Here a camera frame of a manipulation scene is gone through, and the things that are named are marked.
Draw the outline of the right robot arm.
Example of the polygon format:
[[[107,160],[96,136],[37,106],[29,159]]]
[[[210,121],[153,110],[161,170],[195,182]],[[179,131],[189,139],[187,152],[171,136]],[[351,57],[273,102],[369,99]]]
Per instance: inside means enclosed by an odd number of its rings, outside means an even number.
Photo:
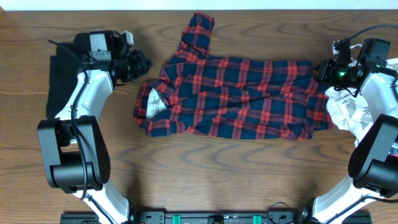
[[[349,39],[333,43],[333,59],[312,69],[330,86],[333,122],[356,136],[348,174],[303,209],[301,223],[370,223],[356,212],[372,202],[397,203],[397,69],[391,43],[370,38],[352,58]]]

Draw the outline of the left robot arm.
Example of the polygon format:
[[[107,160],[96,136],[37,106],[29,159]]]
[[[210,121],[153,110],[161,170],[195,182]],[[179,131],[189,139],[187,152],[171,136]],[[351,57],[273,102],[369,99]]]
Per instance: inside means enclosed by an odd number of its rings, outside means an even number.
[[[139,223],[110,179],[111,160],[98,124],[118,83],[134,82],[152,66],[133,49],[128,31],[79,33],[50,58],[46,118],[37,127],[49,186],[85,202],[90,213],[64,213],[62,223]]]

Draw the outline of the black folded garment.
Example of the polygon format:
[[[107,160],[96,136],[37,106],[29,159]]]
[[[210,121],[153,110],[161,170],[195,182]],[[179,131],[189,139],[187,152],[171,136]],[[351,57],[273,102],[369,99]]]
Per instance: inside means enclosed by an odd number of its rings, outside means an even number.
[[[73,42],[62,42],[80,62],[89,62],[91,50],[89,33],[79,33]],[[76,84],[80,65],[64,48],[57,47],[50,57],[49,95],[46,105],[46,118],[54,119],[70,99]]]

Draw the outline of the red navy plaid shirt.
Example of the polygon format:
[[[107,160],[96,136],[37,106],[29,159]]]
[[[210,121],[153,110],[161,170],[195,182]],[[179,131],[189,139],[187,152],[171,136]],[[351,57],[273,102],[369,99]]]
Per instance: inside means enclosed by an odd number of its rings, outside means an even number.
[[[133,117],[148,136],[297,141],[333,127],[311,62],[217,57],[210,54],[214,24],[194,13],[159,77],[142,84]]]

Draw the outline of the white fern print cloth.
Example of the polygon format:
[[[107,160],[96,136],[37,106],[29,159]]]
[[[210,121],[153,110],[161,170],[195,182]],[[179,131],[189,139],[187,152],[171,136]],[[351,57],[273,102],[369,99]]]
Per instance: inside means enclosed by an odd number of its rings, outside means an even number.
[[[380,114],[397,117],[397,59],[387,59],[390,43],[366,39],[358,44],[357,59],[351,57],[348,66],[361,65],[365,74],[356,88],[329,86],[326,104],[333,124],[351,131],[359,144]]]

